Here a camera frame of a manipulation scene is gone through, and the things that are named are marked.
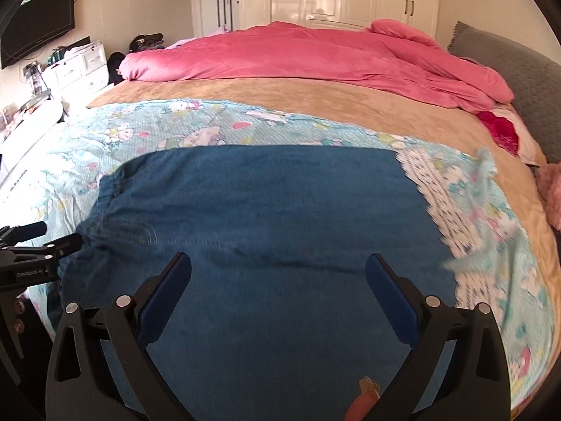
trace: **pink duvet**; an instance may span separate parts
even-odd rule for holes
[[[177,49],[129,54],[120,70],[127,80],[145,82],[237,77],[346,82],[472,113],[513,99],[496,71],[452,56],[421,31],[386,19],[362,32],[273,22]]]

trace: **quilted headboard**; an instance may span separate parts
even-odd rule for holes
[[[458,22],[448,46],[498,71],[514,92],[512,103],[550,163],[561,161],[561,65],[502,36]]]

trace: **tan blanket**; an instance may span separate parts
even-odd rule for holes
[[[371,88],[295,78],[124,82],[97,98],[90,107],[171,98],[223,99],[278,111],[310,114],[391,134],[419,137],[472,156],[482,146],[490,149],[498,168],[496,181],[529,235],[555,307],[553,365],[561,350],[561,271],[555,239],[530,169],[506,150],[500,149],[474,115]],[[536,149],[538,160],[545,164],[543,153],[539,147]]]

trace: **beige wall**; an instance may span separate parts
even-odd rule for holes
[[[446,47],[461,20],[561,63],[561,46],[533,0],[440,0],[437,41]]]
[[[85,36],[105,44],[107,56],[115,51],[128,52],[128,45],[138,34],[163,33],[167,44],[193,33],[191,0],[78,0],[76,28],[48,45],[37,60],[46,62],[52,49],[69,45]],[[0,108],[10,103],[21,105],[29,90],[21,69],[30,61],[0,71]]]

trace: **black tv screen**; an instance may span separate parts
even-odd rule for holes
[[[30,0],[24,3],[0,38],[2,69],[27,59],[74,26],[74,0]]]

